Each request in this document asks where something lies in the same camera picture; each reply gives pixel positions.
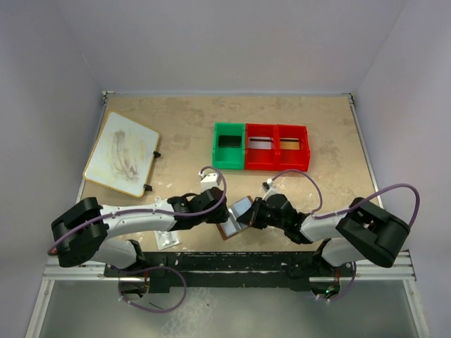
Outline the brown leather card holder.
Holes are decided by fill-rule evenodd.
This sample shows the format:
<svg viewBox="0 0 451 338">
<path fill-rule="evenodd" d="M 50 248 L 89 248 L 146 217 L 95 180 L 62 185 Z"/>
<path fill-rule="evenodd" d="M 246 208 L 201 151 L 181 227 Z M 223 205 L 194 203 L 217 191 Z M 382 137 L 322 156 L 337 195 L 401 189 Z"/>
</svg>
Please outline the brown leather card holder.
<svg viewBox="0 0 451 338">
<path fill-rule="evenodd" d="M 251 197 L 246 196 L 228 207 L 228 220 L 225 223 L 217 224 L 218 231 L 223 240 L 230 239 L 248 228 L 247 225 L 239 223 L 237 219 L 243 215 L 251 205 Z"/>
</svg>

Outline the white credit card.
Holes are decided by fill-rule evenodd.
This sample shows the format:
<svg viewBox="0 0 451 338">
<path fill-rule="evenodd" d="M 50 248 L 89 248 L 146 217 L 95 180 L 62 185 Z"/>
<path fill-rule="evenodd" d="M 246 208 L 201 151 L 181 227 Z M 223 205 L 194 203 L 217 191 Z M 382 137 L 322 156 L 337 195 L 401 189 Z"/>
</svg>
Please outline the white credit card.
<svg viewBox="0 0 451 338">
<path fill-rule="evenodd" d="M 249 137 L 248 148 L 256 150 L 273 149 L 273 139 L 271 137 Z"/>
</svg>

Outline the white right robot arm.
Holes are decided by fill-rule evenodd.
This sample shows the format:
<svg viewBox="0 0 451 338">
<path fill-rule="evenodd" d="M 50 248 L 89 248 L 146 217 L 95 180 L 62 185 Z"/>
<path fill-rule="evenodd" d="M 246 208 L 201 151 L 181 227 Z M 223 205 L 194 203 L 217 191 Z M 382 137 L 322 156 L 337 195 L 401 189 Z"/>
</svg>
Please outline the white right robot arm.
<svg viewBox="0 0 451 338">
<path fill-rule="evenodd" d="M 338 266 L 352 261 L 368 260 L 390 268 L 409 233 L 408 224 L 363 198 L 355 198 L 355 207 L 342 215 L 318 219 L 297 211 L 283 194 L 257 198 L 237 218 L 239 223 L 256 229 L 268 226 L 283 231 L 296 244 L 324 240 L 325 246 L 313 259 L 315 271 L 330 275 Z"/>
</svg>

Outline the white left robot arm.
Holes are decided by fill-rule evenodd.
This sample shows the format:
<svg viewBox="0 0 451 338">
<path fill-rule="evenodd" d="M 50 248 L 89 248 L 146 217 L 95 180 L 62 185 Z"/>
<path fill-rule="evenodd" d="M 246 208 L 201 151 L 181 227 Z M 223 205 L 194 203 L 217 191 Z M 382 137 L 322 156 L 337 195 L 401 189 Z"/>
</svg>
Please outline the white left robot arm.
<svg viewBox="0 0 451 338">
<path fill-rule="evenodd" d="M 136 232 L 190 230 L 202 223 L 228 219 L 226 189 L 212 187 L 143 206 L 107 206 L 95 197 L 78 202 L 51 223 L 54 243 L 47 254 L 57 256 L 62 268 L 102 261 L 137 276 L 145 259 L 138 244 L 115 238 Z"/>
</svg>

